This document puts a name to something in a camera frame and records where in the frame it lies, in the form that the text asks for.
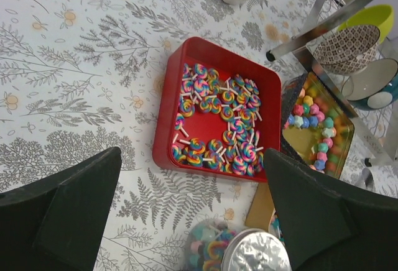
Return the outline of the red tin of swirl lollipops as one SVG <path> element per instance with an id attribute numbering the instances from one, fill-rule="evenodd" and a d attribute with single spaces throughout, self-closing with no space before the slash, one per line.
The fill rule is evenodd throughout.
<path id="1" fill-rule="evenodd" d="M 181 172 L 267 180 L 263 156 L 280 147 L 278 74 L 199 37 L 170 56 L 154 162 Z"/>

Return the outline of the gold tin of star candies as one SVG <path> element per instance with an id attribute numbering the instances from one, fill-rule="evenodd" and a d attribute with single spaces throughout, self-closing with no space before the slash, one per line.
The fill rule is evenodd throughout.
<path id="1" fill-rule="evenodd" d="M 289 81 L 282 92 L 283 153 L 339 178 L 354 125 L 314 73 Z"/>

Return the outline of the clear glass jar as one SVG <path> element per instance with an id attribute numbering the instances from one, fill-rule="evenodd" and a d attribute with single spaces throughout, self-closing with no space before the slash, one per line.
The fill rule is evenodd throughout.
<path id="1" fill-rule="evenodd" d="M 221 219 L 205 219 L 190 230 L 184 250 L 188 270 L 221 270 L 224 253 L 231 241 L 245 230 Z"/>

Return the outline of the silver metal scoop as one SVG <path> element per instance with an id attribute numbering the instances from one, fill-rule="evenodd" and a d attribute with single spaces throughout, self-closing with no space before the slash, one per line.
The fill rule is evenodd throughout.
<path id="1" fill-rule="evenodd" d="M 361 174 L 354 185 L 367 191 L 375 191 L 373 174 L 369 168 L 366 167 L 362 169 Z"/>

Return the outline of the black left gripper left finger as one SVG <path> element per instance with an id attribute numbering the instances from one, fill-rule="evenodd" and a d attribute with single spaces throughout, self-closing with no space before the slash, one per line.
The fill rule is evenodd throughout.
<path id="1" fill-rule="evenodd" d="M 1 193 L 1 270 L 93 270 L 121 164 L 112 147 Z"/>

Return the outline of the gold tin of ball lollipops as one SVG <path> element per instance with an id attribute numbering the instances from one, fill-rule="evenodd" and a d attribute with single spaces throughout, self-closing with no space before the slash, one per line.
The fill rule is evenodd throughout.
<path id="1" fill-rule="evenodd" d="M 285 244 L 268 183 L 258 184 L 244 225 L 262 229 Z"/>

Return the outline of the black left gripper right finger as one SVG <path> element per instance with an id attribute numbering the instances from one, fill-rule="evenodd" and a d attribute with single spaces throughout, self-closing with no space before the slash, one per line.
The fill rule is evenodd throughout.
<path id="1" fill-rule="evenodd" d="M 275 149 L 264 167 L 292 270 L 397 270 L 397 199 Z"/>

